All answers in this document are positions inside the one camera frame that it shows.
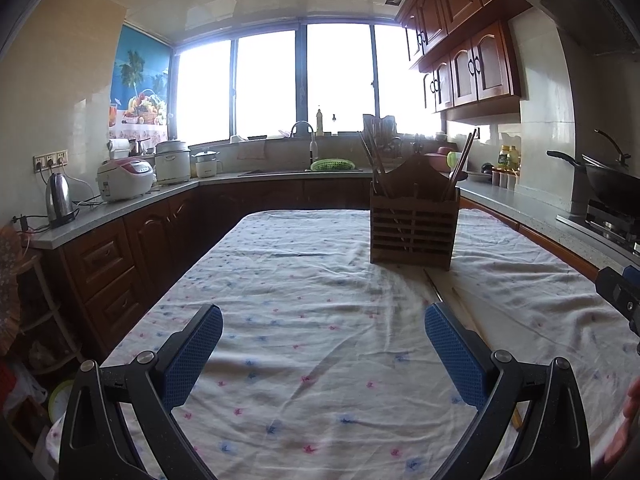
countertop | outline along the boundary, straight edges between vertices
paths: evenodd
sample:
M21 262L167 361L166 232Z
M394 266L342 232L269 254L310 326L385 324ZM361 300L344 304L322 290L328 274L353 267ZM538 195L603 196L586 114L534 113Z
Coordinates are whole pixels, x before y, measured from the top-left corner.
M210 178L194 178L182 184L162 186L153 189L131 200L106 203L90 210L84 209L78 213L78 217L73 222L45 233L34 235L31 238L30 245L33 248L44 250L58 248L91 229L95 229L120 216L197 186L214 186L215 184L225 184L229 182L259 182L267 180L370 177L371 171L363 170L335 173L315 173L309 171L300 173L246 174L246 172L242 172L223 173ZM492 186L491 183L471 182L467 180L460 182L458 186L460 187L461 196L494 209L534 231L551 238L578 254L578 256L591 262L599 269L609 266L618 272L622 272L626 266L633 264L632 261L617 253L609 246L559 222L556 216L565 213L565 211L559 208L514 191Z

window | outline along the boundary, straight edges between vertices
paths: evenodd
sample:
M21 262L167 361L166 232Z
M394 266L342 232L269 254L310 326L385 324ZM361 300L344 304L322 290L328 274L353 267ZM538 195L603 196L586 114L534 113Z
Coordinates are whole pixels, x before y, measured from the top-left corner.
M369 25L309 25L306 44L309 122L319 107L325 131L361 131L362 114L375 113Z
M242 137L288 132L296 122L296 33L238 40L236 133Z
M433 135L442 129L440 114L424 109L421 74L407 70L404 28L375 25L380 116L393 115L400 134Z
M176 121L187 144L229 138L230 52L231 41L220 41L180 55Z

poster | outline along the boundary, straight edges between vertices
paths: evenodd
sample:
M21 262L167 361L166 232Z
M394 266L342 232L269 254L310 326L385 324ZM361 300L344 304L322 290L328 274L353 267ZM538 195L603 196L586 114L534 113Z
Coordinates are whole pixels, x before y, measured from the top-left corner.
M113 63L110 139L167 139L166 101L171 47L123 25Z

wok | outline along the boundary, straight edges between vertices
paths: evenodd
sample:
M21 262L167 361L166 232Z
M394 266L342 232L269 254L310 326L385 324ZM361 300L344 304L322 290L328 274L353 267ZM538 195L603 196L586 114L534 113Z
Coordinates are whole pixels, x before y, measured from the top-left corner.
M548 156L561 158L581 173L586 173L589 184L598 200L619 213L640 217L640 178L607 168L604 165L581 164L563 152L546 152Z

green colander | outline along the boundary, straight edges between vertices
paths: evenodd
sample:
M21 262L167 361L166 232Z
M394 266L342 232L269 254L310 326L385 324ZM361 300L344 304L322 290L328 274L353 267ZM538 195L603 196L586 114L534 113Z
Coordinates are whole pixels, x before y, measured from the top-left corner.
M355 169L356 165L353 162L343 158L323 158L316 160L311 165L311 171L349 171Z

